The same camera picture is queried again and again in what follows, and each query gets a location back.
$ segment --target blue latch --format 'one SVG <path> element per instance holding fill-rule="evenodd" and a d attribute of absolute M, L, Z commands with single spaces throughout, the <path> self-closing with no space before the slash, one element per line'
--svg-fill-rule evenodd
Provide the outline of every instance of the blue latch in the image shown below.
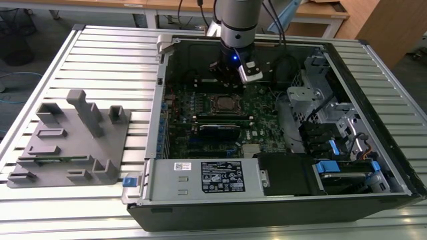
<path fill-rule="evenodd" d="M 328 144 L 331 144 L 333 154 L 335 154 L 335 155 L 340 155 L 340 151 L 339 151 L 339 148 L 336 147 L 335 141 L 333 141 L 333 140 L 329 140 L 329 141 L 328 141 Z"/>
<path fill-rule="evenodd" d="M 371 165 L 372 165 L 372 168 L 373 168 L 373 171 L 375 171 L 375 172 L 377 172 L 379 170 L 381 170 L 381 167 L 380 167 L 377 161 L 372 161 L 372 162 L 371 162 Z"/>
<path fill-rule="evenodd" d="M 315 164 L 315 167 L 320 174 L 339 173 L 341 171 L 337 162 L 332 160 L 320 161 L 319 163 Z"/>
<path fill-rule="evenodd" d="M 136 188 L 138 185 L 138 179 L 136 177 L 125 177 L 122 178 L 121 185 L 124 188 Z"/>

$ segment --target motherboard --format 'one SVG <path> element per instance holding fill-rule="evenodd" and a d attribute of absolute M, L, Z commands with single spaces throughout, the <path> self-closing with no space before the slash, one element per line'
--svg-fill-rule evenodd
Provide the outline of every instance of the motherboard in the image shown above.
<path fill-rule="evenodd" d="M 260 84 L 211 92 L 185 84 L 166 89 L 168 158 L 252 158 L 259 152 L 285 152 L 275 110 L 280 93 Z"/>

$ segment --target white label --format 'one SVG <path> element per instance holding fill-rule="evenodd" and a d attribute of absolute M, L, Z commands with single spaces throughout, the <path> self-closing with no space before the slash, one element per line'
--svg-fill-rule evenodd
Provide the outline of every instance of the white label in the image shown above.
<path fill-rule="evenodd" d="M 253 61 L 249 61 L 245 63 L 247 67 L 251 69 L 255 67 L 255 62 Z"/>
<path fill-rule="evenodd" d="M 175 162 L 175 171 L 189 171 L 192 169 L 192 163 L 191 162 Z"/>
<path fill-rule="evenodd" d="M 132 7 L 132 8 L 141 8 L 142 5 L 140 4 L 122 4 L 125 7 Z"/>
<path fill-rule="evenodd" d="M 331 15 L 331 18 L 333 18 L 333 19 L 345 19 L 347 16 Z"/>

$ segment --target aluminum extrusion table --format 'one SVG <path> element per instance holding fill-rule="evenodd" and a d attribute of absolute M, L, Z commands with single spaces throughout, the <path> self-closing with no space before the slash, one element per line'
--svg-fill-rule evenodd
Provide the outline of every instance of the aluminum extrusion table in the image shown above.
<path fill-rule="evenodd" d="M 150 233 L 141 229 L 121 204 L 120 182 L 104 186 L 6 187 L 8 174 L 37 125 L 37 106 L 56 102 L 61 108 L 69 107 L 65 96 L 72 88 L 82 88 L 88 102 L 96 102 L 100 109 L 121 105 L 132 110 L 120 176 L 142 170 L 158 34 L 200 35 L 201 32 L 104 26 L 85 26 L 70 32 L 0 144 L 0 239 L 424 239 L 427 201 L 381 211 L 356 222 Z M 333 44 L 427 184 L 427 116 L 371 47 L 355 40 L 289 39 Z"/>

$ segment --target wooden table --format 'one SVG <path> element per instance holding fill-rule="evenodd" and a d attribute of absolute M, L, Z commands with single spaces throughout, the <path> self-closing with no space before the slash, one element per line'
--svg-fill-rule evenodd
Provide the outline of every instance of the wooden table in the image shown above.
<path fill-rule="evenodd" d="M 1 1 L 0 7 L 46 9 L 81 12 L 145 14 L 148 28 L 158 28 L 158 15 L 176 15 L 180 0 L 10 0 Z M 203 10 L 207 17 L 212 17 L 213 0 L 204 0 Z M 183 0 L 181 16 L 200 17 L 200 8 L 196 0 Z M 324 38 L 333 38 L 348 13 L 335 11 L 328 4 L 304 3 L 297 11 L 293 23 L 327 25 L 323 32 Z"/>
<path fill-rule="evenodd" d="M 213 1 L 215 0 L 204 0 L 203 11 L 207 17 L 212 17 L 213 15 Z M 149 18 L 153 18 L 152 16 L 177 14 L 179 3 L 180 0 L 145 0 L 144 9 L 146 21 L 154 23 L 154 25 L 148 23 L 148 28 L 157 28 L 158 26 L 154 19 L 149 20 Z M 196 0 L 183 0 L 180 16 L 201 16 Z M 343 21 L 348 19 L 348 17 L 349 14 L 347 12 L 337 12 L 329 3 L 319 4 L 307 2 L 299 6 L 292 22 L 327 25 L 319 37 L 333 38 Z"/>

